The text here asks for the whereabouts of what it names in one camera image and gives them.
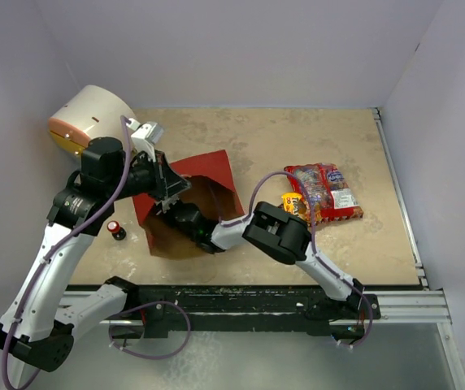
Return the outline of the red brown paper bag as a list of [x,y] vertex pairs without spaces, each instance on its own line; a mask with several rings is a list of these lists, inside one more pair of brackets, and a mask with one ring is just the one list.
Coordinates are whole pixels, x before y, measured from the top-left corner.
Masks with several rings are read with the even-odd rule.
[[217,254],[222,248],[211,242],[220,222],[244,215],[235,188],[227,152],[223,149],[173,162],[171,167],[191,183],[181,193],[185,205],[183,227],[169,227],[163,215],[151,210],[154,199],[146,194],[133,197],[139,226],[146,234],[150,254],[169,260],[185,260],[204,254]]

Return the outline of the large red snack bag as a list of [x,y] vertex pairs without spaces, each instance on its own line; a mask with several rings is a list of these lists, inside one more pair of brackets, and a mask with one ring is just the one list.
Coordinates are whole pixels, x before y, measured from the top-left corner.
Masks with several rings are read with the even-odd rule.
[[290,193],[300,193],[308,205],[310,226],[311,210],[315,225],[363,217],[363,209],[335,164],[293,165],[284,171],[293,175],[288,178]]

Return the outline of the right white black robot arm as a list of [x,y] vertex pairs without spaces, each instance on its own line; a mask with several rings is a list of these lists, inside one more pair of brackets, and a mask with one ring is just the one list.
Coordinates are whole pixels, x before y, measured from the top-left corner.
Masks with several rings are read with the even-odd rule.
[[269,258],[299,267],[309,275],[334,301],[334,309],[341,317],[352,318],[365,309],[367,319],[374,319],[363,285],[319,250],[315,234],[297,216],[265,201],[249,214],[224,222],[211,220],[195,204],[182,201],[176,201],[160,215],[168,226],[208,254],[249,243]]

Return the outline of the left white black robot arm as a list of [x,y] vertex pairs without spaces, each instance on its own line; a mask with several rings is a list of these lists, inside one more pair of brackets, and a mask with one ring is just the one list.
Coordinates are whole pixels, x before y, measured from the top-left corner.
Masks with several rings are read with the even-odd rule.
[[146,194],[171,201],[190,183],[169,166],[164,152],[140,148],[113,137],[92,140],[80,154],[80,169],[53,200],[41,248],[20,292],[0,318],[2,362],[14,357],[41,371],[57,370],[75,341],[103,319],[137,314],[139,288],[114,276],[79,305],[60,310],[73,271],[117,200]]

